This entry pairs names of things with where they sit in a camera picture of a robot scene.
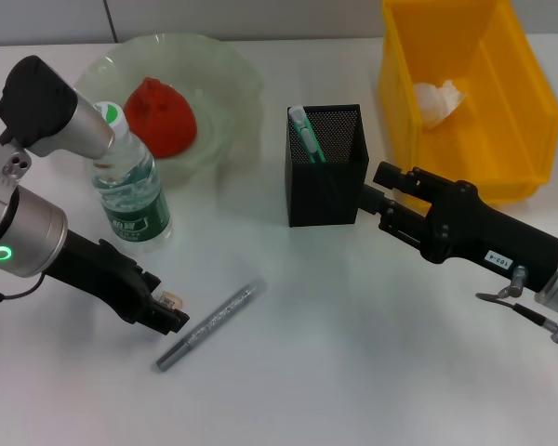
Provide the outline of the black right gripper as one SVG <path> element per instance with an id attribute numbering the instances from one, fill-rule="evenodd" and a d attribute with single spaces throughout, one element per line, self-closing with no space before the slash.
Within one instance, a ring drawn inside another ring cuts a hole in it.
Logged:
<path id="1" fill-rule="evenodd" d="M 379 164 L 374 182 L 431 204 L 425 220 L 380 190 L 364 185 L 362 191 L 362 209 L 380 215 L 379 228 L 412 247 L 422 246 L 421 255 L 434 264 L 458 257 L 507 279 L 523 266 L 525 286 L 534 292 L 556 271 L 558 238 L 488 206 L 469 183 L 418 167 L 404 173 L 387 162 Z"/>

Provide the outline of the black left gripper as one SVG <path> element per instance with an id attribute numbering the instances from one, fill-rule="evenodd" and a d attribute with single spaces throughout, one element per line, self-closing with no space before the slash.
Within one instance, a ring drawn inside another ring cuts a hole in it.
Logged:
<path id="1" fill-rule="evenodd" d="M 103 239 L 93 243 L 70 230 L 45 274 L 100 299 L 123 321 L 162 335 L 178 333 L 190 319 L 179 309 L 154 302 L 161 280 Z"/>

